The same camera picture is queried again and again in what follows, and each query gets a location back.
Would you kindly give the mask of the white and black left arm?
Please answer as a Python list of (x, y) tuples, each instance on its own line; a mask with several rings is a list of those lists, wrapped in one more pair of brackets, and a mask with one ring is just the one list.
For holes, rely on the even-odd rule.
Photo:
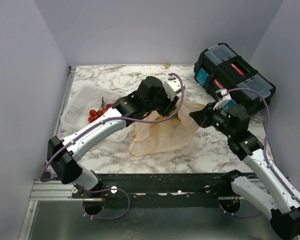
[(51, 166), (62, 184), (74, 183), (91, 198), (101, 191), (99, 179), (79, 160), (94, 146), (134, 122), (145, 123), (147, 114), (157, 112), (166, 121), (181, 108), (185, 86), (179, 76), (162, 82), (154, 76), (143, 79), (134, 92), (113, 103), (102, 116), (81, 130), (59, 139), (53, 136), (47, 145), (47, 166)]

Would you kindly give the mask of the peach banana-print plastic bag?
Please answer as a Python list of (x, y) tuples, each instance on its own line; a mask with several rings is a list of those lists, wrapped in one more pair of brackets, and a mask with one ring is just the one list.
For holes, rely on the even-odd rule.
[(139, 158), (178, 150), (194, 138), (199, 126), (189, 113), (202, 110), (206, 105), (185, 97), (177, 114), (160, 123), (134, 123), (134, 139), (129, 146), (131, 156)]

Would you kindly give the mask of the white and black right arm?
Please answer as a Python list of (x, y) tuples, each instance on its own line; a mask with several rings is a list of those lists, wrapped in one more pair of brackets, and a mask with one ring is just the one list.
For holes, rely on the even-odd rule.
[(249, 130), (250, 115), (242, 105), (231, 106), (226, 114), (214, 108), (215, 103), (189, 113), (201, 128), (214, 127), (227, 137), (230, 150), (244, 162), (263, 183), (263, 191), (233, 170), (220, 183), (220, 191), (244, 197), (269, 220), (274, 232), (283, 240), (300, 235), (300, 192), (269, 158), (264, 145)]

